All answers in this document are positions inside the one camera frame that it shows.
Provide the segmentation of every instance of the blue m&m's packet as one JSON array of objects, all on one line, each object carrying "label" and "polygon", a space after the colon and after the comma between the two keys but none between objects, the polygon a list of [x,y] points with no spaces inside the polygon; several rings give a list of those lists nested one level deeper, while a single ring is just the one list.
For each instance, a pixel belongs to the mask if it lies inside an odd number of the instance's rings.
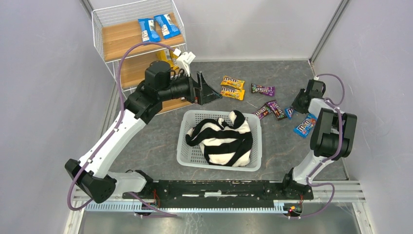
[{"label": "blue m&m's packet", "polygon": [[294,109],[292,107],[288,107],[284,109],[285,114],[287,115],[287,117],[289,119],[291,119],[293,117],[294,114]]},{"label": "blue m&m's packet", "polygon": [[302,138],[306,138],[308,134],[310,134],[311,129],[314,128],[314,126],[317,123],[317,118],[313,114],[308,114],[305,120],[298,125],[296,128],[294,128],[294,132],[297,133],[299,136]]}]

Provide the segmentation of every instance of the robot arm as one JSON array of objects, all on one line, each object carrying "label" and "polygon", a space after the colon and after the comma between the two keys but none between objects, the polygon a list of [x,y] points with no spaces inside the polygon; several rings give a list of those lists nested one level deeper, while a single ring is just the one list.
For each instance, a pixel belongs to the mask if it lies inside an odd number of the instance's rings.
[{"label": "robot arm", "polygon": [[[320,99],[325,91],[325,84],[318,80],[309,80],[307,90],[300,90],[293,102],[293,107],[301,113],[311,113],[317,117],[310,139],[310,152],[304,160],[287,173],[283,180],[284,195],[303,195],[311,190],[309,184],[327,165],[347,157],[353,147],[357,116],[339,111],[338,113],[325,100]],[[339,121],[342,117],[342,142],[339,154],[332,158],[339,146]]]},{"label": "robot arm", "polygon": [[[163,101],[185,98],[191,103],[204,105],[222,98],[221,94],[205,82],[202,73],[197,73],[198,82],[196,82],[187,75],[188,68],[183,70],[184,73],[175,74],[171,79],[171,69],[168,63],[153,62],[145,71],[145,80],[125,101],[123,118],[120,119],[121,113],[119,113],[108,131],[79,161],[69,159],[66,162],[65,168],[72,179],[88,163],[76,180],[76,185],[96,203],[104,202],[112,194],[138,192],[144,187],[146,180],[139,173],[110,173],[109,168],[130,139],[162,110]],[[109,134],[112,136],[91,160],[91,154]]]}]

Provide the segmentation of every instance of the white wall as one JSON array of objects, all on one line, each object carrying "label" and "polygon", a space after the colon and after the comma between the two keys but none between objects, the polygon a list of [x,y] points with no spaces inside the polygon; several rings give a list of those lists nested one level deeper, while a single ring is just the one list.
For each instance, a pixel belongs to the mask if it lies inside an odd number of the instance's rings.
[{"label": "white wall", "polygon": [[0,31],[0,233],[62,233],[64,164],[98,139],[114,81],[76,0],[2,0]]},{"label": "white wall", "polygon": [[[379,234],[411,233],[413,1],[351,1],[315,62],[346,84],[342,109],[358,116],[347,162]],[[331,78],[327,92],[339,100]]]},{"label": "white wall", "polygon": [[[94,9],[136,0],[90,0]],[[200,60],[308,59],[340,0],[175,0]]]}]

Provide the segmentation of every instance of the yellow packet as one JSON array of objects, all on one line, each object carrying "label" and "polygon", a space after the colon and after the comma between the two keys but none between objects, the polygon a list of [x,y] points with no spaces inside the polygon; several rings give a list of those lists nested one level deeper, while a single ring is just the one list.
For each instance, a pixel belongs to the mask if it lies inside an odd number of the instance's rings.
[{"label": "yellow packet", "polygon": [[244,87],[244,80],[234,79],[229,76],[224,76],[224,79],[221,82],[221,85],[228,85],[236,89],[242,90]]},{"label": "yellow packet", "polygon": [[221,94],[224,97],[235,98],[242,101],[244,99],[245,90],[236,90],[222,87]]}]

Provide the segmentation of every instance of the striped cloth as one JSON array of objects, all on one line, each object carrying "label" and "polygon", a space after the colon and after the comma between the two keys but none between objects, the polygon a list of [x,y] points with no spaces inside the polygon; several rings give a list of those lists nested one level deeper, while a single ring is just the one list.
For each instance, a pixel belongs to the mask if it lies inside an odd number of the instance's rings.
[{"label": "striped cloth", "polygon": [[245,166],[249,163],[252,134],[244,115],[232,111],[229,126],[224,119],[204,119],[185,135],[189,146],[199,145],[206,161],[211,165],[229,167]]}]

